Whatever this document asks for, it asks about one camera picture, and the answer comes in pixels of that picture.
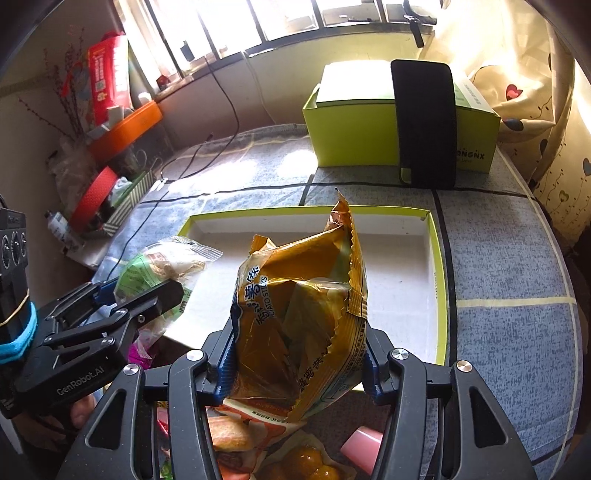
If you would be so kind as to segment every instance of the window bar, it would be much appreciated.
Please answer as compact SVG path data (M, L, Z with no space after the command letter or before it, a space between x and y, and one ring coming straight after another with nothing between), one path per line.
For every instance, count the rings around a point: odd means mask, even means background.
M154 22L154 25L156 26L156 30L158 30L158 35L160 35L160 38L162 39L162 42L164 43L164 47L166 48L168 55L170 55L170 59L173 61L174 68L177 70L178 75L181 78L184 78L184 73L183 73L181 67L178 66L177 59L174 56L174 53L173 53L172 49L170 48L170 45L168 45L168 41L166 40L166 37L164 36L164 32L162 31L162 28L160 27L160 22L158 22L158 18L156 18L156 13L154 13L154 9L152 8L152 4L150 3L150 0L144 0L144 4L148 8L148 13L150 13L150 17L152 18L152 21Z
M320 7L318 6L318 2L316 0L310 0L312 3L312 10L314 10L314 16L316 17L316 23L318 23L318 28L326 28L324 25L324 19L322 18L322 12L320 11Z
M386 9L384 8L384 0L374 0L378 7L379 20L382 23L388 23L388 17L386 16Z
M205 38L209 43L209 48L212 49L213 56L216 57L216 60L221 60L220 54L217 51L215 43L213 43L212 36L209 34L209 30L207 29L207 26L205 25L205 22L203 21L203 18L201 17L201 13L199 13L199 10L197 10L197 17L199 18L199 23L201 23L203 33L205 33Z
M256 31L258 32L259 37L261 38L261 42L266 42L268 40L267 35L265 34L265 31L262 29L261 22L259 22L259 19L255 12L255 8L252 6L251 0L246 0L246 3L248 4L248 9L251 11L252 19L255 22Z

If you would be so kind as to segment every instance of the blue band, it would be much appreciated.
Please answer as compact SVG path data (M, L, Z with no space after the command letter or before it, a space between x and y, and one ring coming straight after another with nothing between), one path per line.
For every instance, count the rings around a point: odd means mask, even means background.
M37 330L37 309L31 301L29 302L29 309L31 310L31 317L27 328L13 342L0 345L0 365L19 360L31 344Z

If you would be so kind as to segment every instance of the window sill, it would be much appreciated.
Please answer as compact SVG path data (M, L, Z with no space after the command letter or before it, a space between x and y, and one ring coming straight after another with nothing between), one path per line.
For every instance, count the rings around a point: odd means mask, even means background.
M421 33L423 35L431 35L433 31L434 25L421 25ZM269 40L255 47L247 48L245 54L248 55L248 57L253 57L266 51L275 50L276 48L286 47L288 45L294 45L303 41L316 40L317 38L336 37L338 35L363 33L411 33L411 31L407 22L363 22L355 24L339 24L331 27L302 31L299 33L287 35L285 37L280 37L275 40ZM172 85L166 88L166 90L156 94L155 101L160 102L192 81L209 75L210 69L211 71L215 72L228 65L243 60L243 57L242 52L237 52L220 60L215 60L213 55L211 55L207 58L207 60L210 64L209 68L207 67L207 64L203 58L194 60L196 64L195 69L188 73L185 78L174 82Z

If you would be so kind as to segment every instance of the white cable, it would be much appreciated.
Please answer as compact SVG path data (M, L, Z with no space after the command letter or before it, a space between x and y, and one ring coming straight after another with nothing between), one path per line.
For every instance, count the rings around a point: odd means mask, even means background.
M275 119L273 118L273 116L269 112L269 109L267 108L267 104L265 103L265 97L262 94L261 84L258 81L258 76L256 76L255 69L252 67L251 61L248 58L248 55L246 54L246 52L244 50L241 50L240 53L242 53L242 58L246 62L246 66L248 67L248 70L250 70L250 72L251 72L252 79L255 81L256 89L258 91L259 98L261 99L261 105L262 105L263 109L265 110L265 112L267 113L269 118L271 119L271 122L273 122L275 125L277 125L277 122L275 121Z

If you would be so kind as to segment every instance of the green box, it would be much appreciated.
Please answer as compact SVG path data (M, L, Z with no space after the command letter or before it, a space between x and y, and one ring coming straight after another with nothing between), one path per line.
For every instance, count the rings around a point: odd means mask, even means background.
M501 118L466 76L454 73L453 79L457 167L488 173ZM390 62L353 60L327 65L303 114L319 167L398 165Z

